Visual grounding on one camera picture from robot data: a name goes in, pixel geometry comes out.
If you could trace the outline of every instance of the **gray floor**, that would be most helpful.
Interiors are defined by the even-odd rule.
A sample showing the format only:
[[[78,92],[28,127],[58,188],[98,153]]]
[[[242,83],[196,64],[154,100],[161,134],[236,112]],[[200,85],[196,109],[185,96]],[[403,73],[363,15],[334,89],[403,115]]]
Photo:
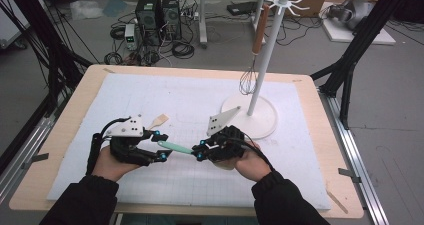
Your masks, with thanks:
[[[66,6],[72,0],[60,1]],[[109,0],[97,0],[104,7]],[[208,5],[208,11],[227,14],[224,9]],[[126,6],[117,16],[71,21],[72,26],[102,61],[111,51],[110,25],[134,10]],[[303,23],[310,24],[308,19]],[[156,66],[244,70],[252,62],[252,28],[249,23],[210,19],[208,47],[202,49],[195,34],[195,55],[188,60],[170,57]],[[386,27],[396,40],[394,46],[372,45],[360,60],[354,75],[349,124],[358,149],[373,181],[391,224],[424,224],[424,53],[423,45]],[[423,32],[396,29],[424,43]],[[290,37],[302,30],[287,31]],[[94,60],[75,36],[74,49]],[[323,28],[310,29],[306,37],[288,46],[276,45],[268,72],[312,74],[337,61],[347,43],[330,42]],[[0,52],[0,154],[47,93],[38,63],[30,49],[9,48]],[[316,81],[321,85],[325,79]],[[8,208],[8,196],[0,206],[1,224],[34,224],[44,212],[19,212]],[[371,224],[360,220],[329,219],[332,224]]]

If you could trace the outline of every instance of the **wooden table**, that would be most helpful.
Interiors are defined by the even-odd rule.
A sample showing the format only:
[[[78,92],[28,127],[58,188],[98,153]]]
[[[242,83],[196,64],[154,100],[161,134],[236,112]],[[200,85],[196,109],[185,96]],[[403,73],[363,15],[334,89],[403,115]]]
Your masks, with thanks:
[[[224,79],[238,79],[241,76],[241,72],[234,71],[91,66],[39,152],[39,154],[49,153],[49,159],[32,164],[10,201],[11,209],[45,211],[49,210],[54,204],[54,201],[46,200],[47,194],[56,178],[69,144],[77,133],[79,125],[108,73]],[[312,79],[306,75],[266,74],[265,80],[293,83],[297,88],[332,207],[331,210],[320,211],[322,216],[327,218],[361,218],[364,212],[350,177],[338,173],[338,168],[346,169],[346,164]],[[253,208],[125,203],[119,203],[116,207],[116,212],[255,216]]]

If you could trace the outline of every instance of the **black sleeve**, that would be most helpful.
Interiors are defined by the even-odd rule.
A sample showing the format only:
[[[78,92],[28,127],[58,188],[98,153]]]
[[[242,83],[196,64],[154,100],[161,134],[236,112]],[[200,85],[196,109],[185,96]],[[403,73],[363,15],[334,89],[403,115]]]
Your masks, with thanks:
[[[97,176],[71,183],[40,222],[42,225],[109,224],[119,185]]]
[[[259,224],[329,224],[303,199],[296,185],[273,171],[252,187]]]

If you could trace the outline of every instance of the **teal handle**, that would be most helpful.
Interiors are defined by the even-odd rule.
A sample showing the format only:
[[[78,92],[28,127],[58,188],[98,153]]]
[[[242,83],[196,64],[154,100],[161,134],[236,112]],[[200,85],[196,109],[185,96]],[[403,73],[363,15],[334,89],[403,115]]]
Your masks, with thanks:
[[[168,148],[171,150],[174,150],[176,152],[180,152],[180,153],[186,153],[186,154],[191,154],[191,152],[193,152],[193,150],[188,149],[186,147],[180,146],[178,144],[175,143],[170,143],[170,142],[165,142],[165,141],[159,141],[158,145],[164,148]]]

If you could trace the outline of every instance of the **white round base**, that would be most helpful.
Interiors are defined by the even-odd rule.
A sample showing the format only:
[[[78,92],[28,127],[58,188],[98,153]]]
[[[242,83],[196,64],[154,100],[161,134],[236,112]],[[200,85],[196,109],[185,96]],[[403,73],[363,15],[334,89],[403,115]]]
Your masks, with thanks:
[[[265,98],[258,97],[252,116],[247,115],[252,95],[234,95],[222,105],[221,112],[241,106],[240,112],[228,125],[234,125],[252,139],[269,136],[277,127],[277,111]]]

